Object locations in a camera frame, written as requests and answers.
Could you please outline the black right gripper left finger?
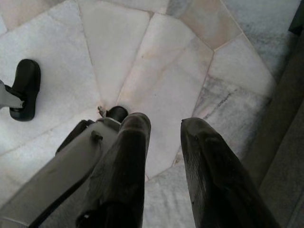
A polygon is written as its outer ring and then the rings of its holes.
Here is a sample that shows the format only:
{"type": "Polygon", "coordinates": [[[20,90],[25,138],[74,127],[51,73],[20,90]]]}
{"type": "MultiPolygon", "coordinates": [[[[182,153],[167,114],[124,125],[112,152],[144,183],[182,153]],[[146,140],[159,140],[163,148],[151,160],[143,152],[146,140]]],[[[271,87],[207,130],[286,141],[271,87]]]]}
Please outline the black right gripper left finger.
{"type": "Polygon", "coordinates": [[[128,115],[113,145],[90,177],[78,228],[140,228],[143,225],[145,164],[151,123],[128,115]]]}

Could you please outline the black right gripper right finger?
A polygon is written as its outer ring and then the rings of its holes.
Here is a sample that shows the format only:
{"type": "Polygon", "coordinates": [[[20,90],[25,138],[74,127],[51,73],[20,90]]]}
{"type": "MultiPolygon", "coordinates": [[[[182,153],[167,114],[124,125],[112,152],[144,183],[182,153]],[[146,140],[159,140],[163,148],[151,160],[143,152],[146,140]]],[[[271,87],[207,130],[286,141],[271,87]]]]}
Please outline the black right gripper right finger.
{"type": "Polygon", "coordinates": [[[197,228],[278,228],[248,172],[200,118],[183,119],[182,155],[197,228]]]}

